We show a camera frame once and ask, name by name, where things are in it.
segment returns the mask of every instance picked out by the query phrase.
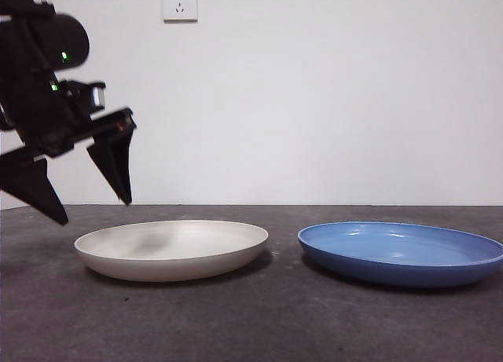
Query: white plate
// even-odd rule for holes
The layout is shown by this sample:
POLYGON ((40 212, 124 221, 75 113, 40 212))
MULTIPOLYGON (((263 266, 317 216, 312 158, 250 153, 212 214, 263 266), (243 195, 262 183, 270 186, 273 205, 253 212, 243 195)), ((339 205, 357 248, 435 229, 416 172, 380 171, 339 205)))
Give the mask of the white plate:
POLYGON ((263 251, 267 231, 226 221, 162 221, 103 229, 75 248, 92 270, 130 281, 183 281, 240 268, 263 251))

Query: electrical outlet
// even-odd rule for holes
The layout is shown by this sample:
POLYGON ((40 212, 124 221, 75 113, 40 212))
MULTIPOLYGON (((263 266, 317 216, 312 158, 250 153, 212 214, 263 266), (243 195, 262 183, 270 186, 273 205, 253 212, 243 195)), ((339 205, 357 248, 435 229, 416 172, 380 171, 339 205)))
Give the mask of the electrical outlet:
POLYGON ((196 21, 197 0, 163 0, 164 21, 196 21))

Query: plate rim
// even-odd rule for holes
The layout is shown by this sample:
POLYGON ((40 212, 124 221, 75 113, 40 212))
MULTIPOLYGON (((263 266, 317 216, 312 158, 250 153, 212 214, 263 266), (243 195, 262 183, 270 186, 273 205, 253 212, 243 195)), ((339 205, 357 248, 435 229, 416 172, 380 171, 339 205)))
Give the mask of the plate rim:
POLYGON ((269 232, 265 230, 264 228, 257 226, 257 225, 252 225, 249 223, 244 223, 244 222, 235 222, 235 221, 220 221, 220 220, 213 220, 213 219, 174 219, 174 220, 166 220, 166 221, 151 221, 151 222, 138 222, 138 223, 130 223, 127 225, 117 225, 117 226, 112 226, 112 227, 106 227, 104 229, 98 229, 94 230, 92 232, 88 232, 87 234, 84 234, 77 238, 75 242, 73 242, 73 247, 81 254, 85 254, 87 256, 91 256, 92 258, 106 258, 109 260, 117 260, 117 261, 140 261, 140 262, 159 262, 159 261, 189 261, 189 260, 195 260, 195 259, 202 259, 202 258, 215 258, 219 256, 225 256, 227 254, 235 254, 237 252, 244 252, 246 250, 251 250, 253 248, 259 247, 263 245, 267 240, 269 239, 269 232), (256 228, 258 230, 261 230, 264 232, 263 240, 260 241, 259 243, 251 246, 251 247, 246 247, 242 248, 240 250, 232 250, 230 252, 223 252, 221 254, 210 254, 207 256, 196 256, 196 257, 190 257, 190 258, 114 258, 110 256, 104 256, 100 254, 91 254, 89 252, 86 252, 82 249, 80 249, 77 246, 77 242, 79 242, 82 238, 92 235, 94 233, 104 231, 104 230, 110 230, 110 229, 120 229, 120 228, 125 228, 128 226, 133 226, 133 225, 150 225, 154 223, 172 223, 172 222, 214 222, 214 223, 231 223, 231 224, 236 224, 236 225, 246 225, 246 226, 251 226, 253 228, 256 228))
POLYGON ((462 268, 462 267, 471 267, 471 266, 477 266, 477 265, 488 265, 492 264, 498 261, 503 260, 503 243, 498 242, 497 240, 488 238, 487 236, 482 236, 478 234, 474 234, 472 232, 466 232, 466 231, 461 231, 461 230, 455 230, 455 229, 448 229, 445 227, 437 227, 437 226, 430 226, 430 225, 417 225, 414 223, 403 223, 403 222, 380 222, 380 221, 341 221, 341 222, 326 222, 326 223, 321 223, 319 225, 311 225, 307 226, 306 228, 300 230, 297 233, 297 239, 301 244, 305 244, 306 246, 310 248, 314 248, 315 250, 318 250, 320 252, 323 252, 325 254, 330 254, 333 256, 339 256, 341 258, 351 258, 354 260, 359 260, 359 261, 365 261, 365 262, 372 262, 372 263, 377 263, 377 264, 385 264, 385 265, 397 265, 397 266, 411 266, 411 267, 417 267, 417 268, 462 268), (497 246, 500 247, 500 255, 497 256, 496 258, 491 258, 483 261, 477 261, 473 262, 470 264, 449 264, 449 265, 425 265, 425 264, 412 264, 412 263, 399 263, 399 262, 389 262, 389 261, 379 261, 379 260, 372 260, 372 259, 367 259, 367 258, 361 258, 361 257, 356 257, 356 256, 350 256, 347 254, 334 254, 331 252, 327 252, 326 250, 321 250, 320 248, 317 248, 315 246, 312 246, 309 244, 303 237, 302 233, 313 228, 321 227, 321 226, 326 226, 326 225, 347 225, 347 224, 380 224, 380 225, 402 225, 402 226, 414 226, 414 227, 421 227, 425 229, 437 229, 437 230, 443 230, 443 231, 450 231, 450 232, 457 232, 457 233, 462 233, 470 236, 474 236, 476 238, 484 239, 487 240, 497 246))

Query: table surface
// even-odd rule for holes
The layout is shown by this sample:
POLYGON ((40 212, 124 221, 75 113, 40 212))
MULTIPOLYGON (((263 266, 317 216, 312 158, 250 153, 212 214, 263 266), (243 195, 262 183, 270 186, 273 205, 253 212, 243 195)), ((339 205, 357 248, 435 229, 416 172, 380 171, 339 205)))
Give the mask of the table surface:
POLYGON ((2 361, 501 361, 503 270, 467 287, 412 290, 345 279, 296 239, 330 221, 399 221, 503 241, 503 207, 68 206, 65 227, 2 212, 2 361), (183 283, 101 276, 73 242, 114 225, 174 219, 267 229, 237 271, 183 283))

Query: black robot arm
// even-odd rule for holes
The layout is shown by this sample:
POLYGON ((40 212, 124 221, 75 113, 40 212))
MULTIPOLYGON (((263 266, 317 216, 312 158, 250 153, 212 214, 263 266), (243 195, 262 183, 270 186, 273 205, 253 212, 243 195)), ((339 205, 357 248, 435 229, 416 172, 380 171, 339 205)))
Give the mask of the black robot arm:
POLYGON ((15 130, 24 146, 0 156, 0 189, 65 224, 67 215, 47 179, 44 155, 58 157, 76 142, 87 150, 124 202, 131 202, 129 144, 135 129, 129 108, 100 118, 103 82, 58 81, 89 54, 89 39, 73 17, 48 3, 0 0, 0 130, 15 130))

